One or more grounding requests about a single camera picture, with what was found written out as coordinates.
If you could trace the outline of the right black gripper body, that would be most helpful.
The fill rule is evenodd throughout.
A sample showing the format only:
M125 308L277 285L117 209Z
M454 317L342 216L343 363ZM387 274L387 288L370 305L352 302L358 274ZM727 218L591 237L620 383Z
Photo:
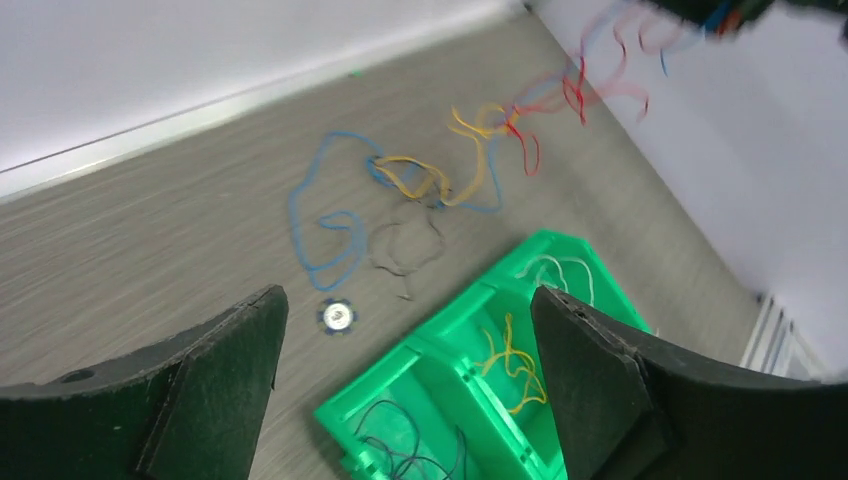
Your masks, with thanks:
M746 24L762 17L774 4L847 20L847 2L844 0L652 0L652 4L717 38L736 35Z

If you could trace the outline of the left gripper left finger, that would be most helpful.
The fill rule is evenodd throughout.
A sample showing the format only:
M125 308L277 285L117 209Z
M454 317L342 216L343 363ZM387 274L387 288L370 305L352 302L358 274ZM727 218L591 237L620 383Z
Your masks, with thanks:
M270 285L124 356L3 387L2 477L247 478L288 310Z

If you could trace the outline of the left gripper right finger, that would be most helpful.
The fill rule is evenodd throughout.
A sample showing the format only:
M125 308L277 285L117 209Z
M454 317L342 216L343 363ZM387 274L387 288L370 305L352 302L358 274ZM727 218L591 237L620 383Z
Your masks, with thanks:
M571 479L843 479L847 387L730 365L559 290L531 302Z

